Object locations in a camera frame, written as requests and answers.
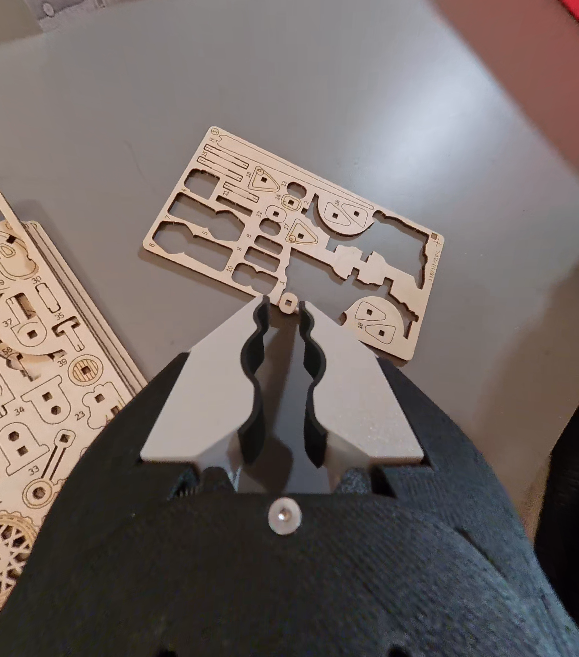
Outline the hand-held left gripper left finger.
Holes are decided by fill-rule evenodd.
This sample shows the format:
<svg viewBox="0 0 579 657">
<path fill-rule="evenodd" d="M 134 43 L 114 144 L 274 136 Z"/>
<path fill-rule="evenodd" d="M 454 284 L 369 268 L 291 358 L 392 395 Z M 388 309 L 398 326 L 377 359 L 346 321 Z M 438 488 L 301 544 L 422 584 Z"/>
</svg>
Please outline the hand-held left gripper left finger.
<svg viewBox="0 0 579 657">
<path fill-rule="evenodd" d="M 221 468 L 234 488 L 265 442 L 261 385 L 269 297 L 243 309 L 195 344 L 141 451 L 146 463 Z"/>
</svg>

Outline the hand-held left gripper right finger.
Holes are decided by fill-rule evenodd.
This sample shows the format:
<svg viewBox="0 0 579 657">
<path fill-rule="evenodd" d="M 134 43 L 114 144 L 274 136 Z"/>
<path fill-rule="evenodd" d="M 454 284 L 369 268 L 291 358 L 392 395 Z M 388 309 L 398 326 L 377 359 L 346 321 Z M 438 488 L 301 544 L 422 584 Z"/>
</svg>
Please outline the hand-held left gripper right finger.
<svg viewBox="0 0 579 657">
<path fill-rule="evenodd" d="M 336 488 L 352 468 L 422 464 L 425 454 L 379 359 L 314 304 L 299 304 L 304 368 L 312 381 L 304 445 Z"/>
</svg>

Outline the punched wooden puzzle sheet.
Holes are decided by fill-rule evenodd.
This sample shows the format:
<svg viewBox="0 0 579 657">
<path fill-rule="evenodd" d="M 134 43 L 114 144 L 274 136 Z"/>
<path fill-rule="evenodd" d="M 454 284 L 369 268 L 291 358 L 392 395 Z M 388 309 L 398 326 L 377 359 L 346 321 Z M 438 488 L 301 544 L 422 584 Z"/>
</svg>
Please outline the punched wooden puzzle sheet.
<svg viewBox="0 0 579 657">
<path fill-rule="evenodd" d="M 377 219 L 387 219 L 423 239 L 419 278 L 394 267 L 378 252 L 355 246 L 329 248 L 331 234 L 358 237 Z M 180 226 L 192 239 L 224 249 L 227 260 L 213 267 L 157 240 L 163 226 Z M 237 267 L 271 279 L 271 304 L 288 287 L 291 257 L 302 255 L 328 267 L 342 281 L 387 293 L 365 296 L 341 312 L 344 327 L 359 341 L 402 361 L 415 353 L 438 268 L 441 234 L 292 164 L 217 126 L 206 132 L 142 242 L 145 251 L 191 269 L 248 296 L 252 283 L 236 281 Z"/>
</svg>

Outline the stack of wooden puzzle sheets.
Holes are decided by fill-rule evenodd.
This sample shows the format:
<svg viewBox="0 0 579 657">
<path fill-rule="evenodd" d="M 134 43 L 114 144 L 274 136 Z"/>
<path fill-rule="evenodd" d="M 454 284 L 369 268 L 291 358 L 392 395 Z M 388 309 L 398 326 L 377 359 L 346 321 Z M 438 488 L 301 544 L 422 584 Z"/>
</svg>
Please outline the stack of wooden puzzle sheets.
<svg viewBox="0 0 579 657">
<path fill-rule="evenodd" d="M 146 379 L 36 221 L 0 192 L 0 609 L 51 505 Z"/>
</svg>

